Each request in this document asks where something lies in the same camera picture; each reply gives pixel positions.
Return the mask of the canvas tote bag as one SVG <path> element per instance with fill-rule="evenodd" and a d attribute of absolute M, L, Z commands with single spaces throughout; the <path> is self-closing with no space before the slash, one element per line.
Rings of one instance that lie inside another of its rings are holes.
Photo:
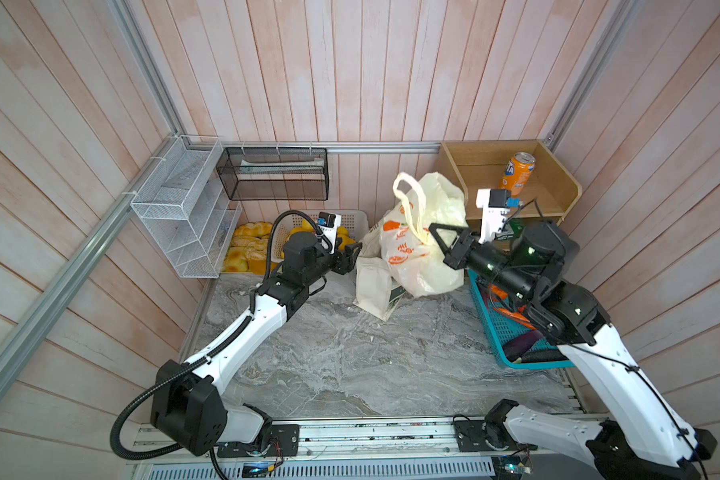
<path fill-rule="evenodd" d="M 379 220 L 362 238 L 362 248 L 356 261 L 354 305 L 381 321 L 387 321 L 405 289 L 392 277 L 389 265 L 381 257 Z"/>

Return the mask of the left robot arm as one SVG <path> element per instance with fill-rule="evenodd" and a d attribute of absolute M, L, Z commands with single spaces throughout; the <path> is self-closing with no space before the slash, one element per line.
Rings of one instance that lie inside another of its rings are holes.
<path fill-rule="evenodd" d="M 237 443 L 264 452 L 271 442 L 271 418 L 244 404 L 228 407 L 222 395 L 240 367 L 271 334 L 290 320 L 316 293 L 314 283 L 330 272 L 351 272 L 361 244 L 327 250 L 321 237 L 300 232 L 285 244 L 285 257 L 252 292 L 249 307 L 205 348 L 179 364 L 167 361 L 155 383 L 132 400 L 111 428 L 111 450 L 127 460 L 147 460 L 187 450 L 203 456 L 218 445 Z M 130 415 L 143 403 L 151 404 L 150 423 L 171 439 L 171 444 L 149 451 L 134 451 L 121 441 Z"/>

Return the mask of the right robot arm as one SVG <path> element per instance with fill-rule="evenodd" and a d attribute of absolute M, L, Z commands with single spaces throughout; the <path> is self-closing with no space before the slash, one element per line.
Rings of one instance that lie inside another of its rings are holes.
<path fill-rule="evenodd" d="M 467 227 L 433 223 L 429 232 L 454 270 L 468 270 L 506 293 L 521 314 L 569 359 L 611 416 L 601 422 L 542 414 L 503 399 L 485 416 L 496 450 L 536 445 L 576 459 L 605 479 L 705 479 L 718 442 L 686 422 L 654 387 L 610 316 L 586 288 L 564 278 L 579 251 L 555 223 L 527 226 L 505 252 Z"/>

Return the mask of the yellow plastic bag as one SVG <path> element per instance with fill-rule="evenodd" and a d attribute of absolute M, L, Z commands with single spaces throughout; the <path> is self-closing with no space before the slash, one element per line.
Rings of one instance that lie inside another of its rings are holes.
<path fill-rule="evenodd" d="M 381 258 L 391 276 L 415 297 L 440 295 L 460 288 L 464 274 L 444 263 L 444 254 L 429 227 L 433 223 L 465 227 L 463 191 L 439 173 L 417 180 L 401 172 L 392 193 L 398 200 L 381 222 Z"/>

